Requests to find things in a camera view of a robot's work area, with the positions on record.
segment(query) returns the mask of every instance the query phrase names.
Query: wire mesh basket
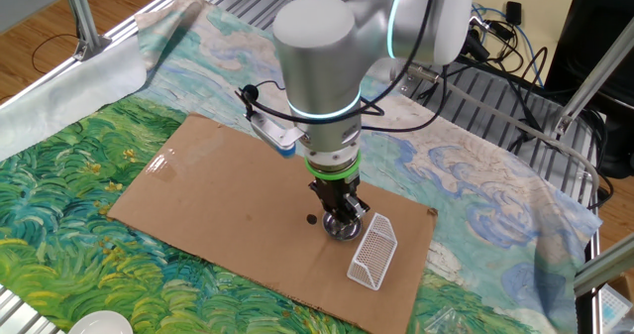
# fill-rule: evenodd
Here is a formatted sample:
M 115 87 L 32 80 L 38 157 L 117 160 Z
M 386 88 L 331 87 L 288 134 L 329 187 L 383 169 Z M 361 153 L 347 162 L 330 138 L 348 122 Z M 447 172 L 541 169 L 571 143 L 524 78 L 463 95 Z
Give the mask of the wire mesh basket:
M 375 213 L 348 268 L 348 278 L 378 290 L 396 251 L 396 236 L 386 217 Z

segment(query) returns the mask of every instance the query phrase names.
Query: cardboard sheet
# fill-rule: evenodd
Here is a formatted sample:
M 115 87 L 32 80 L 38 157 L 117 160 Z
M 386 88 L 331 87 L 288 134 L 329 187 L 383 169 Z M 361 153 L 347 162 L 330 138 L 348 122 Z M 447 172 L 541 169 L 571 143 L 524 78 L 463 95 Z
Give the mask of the cardboard sheet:
M 303 159 L 190 115 L 109 216 L 371 333 L 404 333 L 437 212 L 362 183 L 359 197 L 387 216 L 398 247 L 378 291 L 346 276 L 361 236 L 332 240 Z

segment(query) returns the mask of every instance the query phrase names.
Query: metal rod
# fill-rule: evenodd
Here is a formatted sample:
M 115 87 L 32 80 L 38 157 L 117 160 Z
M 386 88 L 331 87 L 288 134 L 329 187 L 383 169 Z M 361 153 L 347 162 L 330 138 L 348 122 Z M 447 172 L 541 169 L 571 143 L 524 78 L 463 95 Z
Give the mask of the metal rod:
M 101 53 L 111 40 L 97 33 L 88 0 L 68 0 L 68 6 L 77 26 L 79 39 L 73 57 L 77 60 L 88 60 Z
M 590 101 L 632 48 L 634 48 L 634 18 L 587 76 L 575 96 L 562 109 L 555 126 L 557 134 L 564 135 L 568 131 L 569 126 L 579 116 L 583 107 Z
M 575 277 L 575 295 L 585 294 L 632 267 L 634 267 L 634 234 L 630 234 L 581 267 Z

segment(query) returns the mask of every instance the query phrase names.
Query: white cable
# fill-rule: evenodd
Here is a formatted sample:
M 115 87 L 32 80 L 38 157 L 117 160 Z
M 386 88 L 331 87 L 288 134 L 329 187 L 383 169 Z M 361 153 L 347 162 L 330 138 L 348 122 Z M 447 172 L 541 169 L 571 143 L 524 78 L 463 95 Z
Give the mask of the white cable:
M 442 77 L 438 78 L 438 82 L 442 84 L 443 79 Z M 563 143 L 555 140 L 554 138 L 551 138 L 549 136 L 544 135 L 543 133 L 535 130 L 534 128 L 523 124 L 522 122 L 515 120 L 514 118 L 506 115 L 503 112 L 500 112 L 496 109 L 494 109 L 493 107 L 474 99 L 473 97 L 471 97 L 469 94 L 467 94 L 466 92 L 464 92 L 463 90 L 461 90 L 460 88 L 458 88 L 458 86 L 452 84 L 451 82 L 447 82 L 447 87 L 449 87 L 450 90 L 456 92 L 457 94 L 459 94 L 460 96 L 462 96 L 465 100 L 477 105 L 478 107 L 490 112 L 491 114 L 505 120 L 508 123 L 513 124 L 513 126 L 517 127 L 518 129 L 521 129 L 523 131 L 525 131 L 528 134 L 531 134 L 532 136 L 537 137 L 538 139 L 548 143 L 549 145 L 558 148 L 560 151 L 562 151 L 565 154 L 570 155 L 571 157 L 574 157 L 576 159 L 578 159 L 581 163 L 583 163 L 583 166 L 585 167 L 585 170 L 587 170 L 587 172 L 590 173 L 590 175 L 592 176 L 592 193 L 591 194 L 596 194 L 596 192 L 598 191 L 598 187 L 599 187 L 599 177 L 598 177 L 598 173 L 596 172 L 596 169 L 594 168 L 594 166 L 592 165 L 592 163 L 584 156 L 582 156 L 579 152 L 573 150 L 572 148 L 564 145 Z

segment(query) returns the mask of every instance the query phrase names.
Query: metal rack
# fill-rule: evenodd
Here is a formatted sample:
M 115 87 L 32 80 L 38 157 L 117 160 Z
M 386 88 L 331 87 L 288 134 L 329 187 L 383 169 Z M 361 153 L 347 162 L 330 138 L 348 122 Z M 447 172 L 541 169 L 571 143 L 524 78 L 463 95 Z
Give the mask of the metal rack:
M 285 4 L 293 0 L 206 0 L 216 4 L 226 11 L 233 13 L 244 22 L 270 31 L 275 14 Z M 138 13 L 148 13 L 158 11 L 169 6 L 173 0 L 155 0 L 148 6 L 140 10 Z M 132 37 L 138 31 L 134 18 L 130 17 L 117 27 L 106 33 L 103 37 L 111 40 L 111 44 L 105 48 L 116 47 L 118 44 Z M 31 86 L 27 87 L 16 98 L 28 93 L 30 90 L 42 85 L 45 82 L 55 78 L 56 76 L 76 67 L 80 61 L 76 58 L 69 58 L 61 65 L 53 69 L 51 72 L 43 76 Z M 461 65 L 452 65 L 452 69 L 457 69 Z M 463 90 L 468 92 L 475 98 L 480 99 L 496 109 L 506 112 L 517 118 L 522 117 L 520 107 L 516 98 L 506 83 L 506 80 L 499 76 L 480 71 L 477 69 L 468 69 L 449 78 L 450 82 L 455 83 Z M 403 78 L 399 84 L 401 93 L 416 100 L 423 106 L 435 111 L 439 106 L 441 99 L 440 92 L 442 89 L 436 90 L 431 97 L 420 99 L 419 95 L 431 85 L 426 81 L 421 81 L 415 75 L 409 75 Z M 557 116 L 561 114 L 562 107 L 545 100 L 539 96 L 531 95 L 528 102 L 529 108 L 534 113 L 538 122 L 544 129 L 554 127 L 557 122 Z M 472 106 L 464 99 L 456 95 L 450 95 L 449 101 L 441 113 L 445 119 L 454 124 L 463 127 L 479 137 L 499 145 L 502 148 L 508 145 L 517 137 L 518 133 L 513 126 L 502 120 L 495 119 L 494 116 L 487 114 L 477 107 Z M 562 137 L 562 142 L 573 147 L 594 163 L 596 158 L 596 145 L 593 143 L 591 129 L 581 120 L 575 120 L 569 126 L 570 131 Z M 583 171 L 581 165 L 577 161 L 554 152 L 546 147 L 543 143 L 532 141 L 523 145 L 517 152 L 517 156 L 530 165 L 537 173 L 546 180 L 550 181 L 555 187 L 561 189 L 572 199 L 578 200 L 582 204 L 588 204 L 595 201 L 593 195 L 590 194 L 590 183 L 588 175 Z M 590 243 L 590 257 L 594 258 L 598 255 L 598 234 L 596 234 Z M 592 316 L 593 323 L 599 323 L 600 310 L 598 305 L 599 296 L 592 298 Z M 15 296 L 5 287 L 0 286 L 0 332 L 20 333 L 20 334 L 53 334 L 62 333 L 57 330 L 54 325 L 50 324 L 45 318 L 38 314 L 28 304 L 24 303 L 20 298 Z

